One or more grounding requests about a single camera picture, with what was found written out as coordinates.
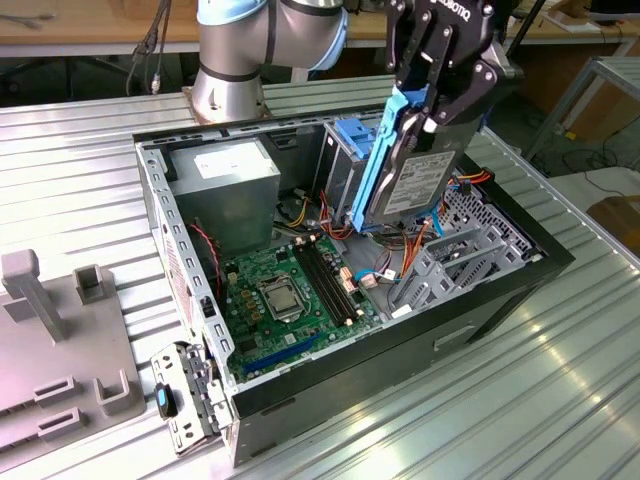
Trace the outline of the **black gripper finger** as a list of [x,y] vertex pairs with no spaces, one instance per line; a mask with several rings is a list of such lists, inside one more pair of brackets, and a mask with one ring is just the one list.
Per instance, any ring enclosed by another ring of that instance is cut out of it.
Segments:
[[451,34],[444,34],[449,20],[443,1],[386,3],[385,63],[398,90],[442,87],[451,42]]
[[408,47],[403,53],[405,150],[464,150],[491,107],[523,79],[500,47],[453,63],[452,47]]

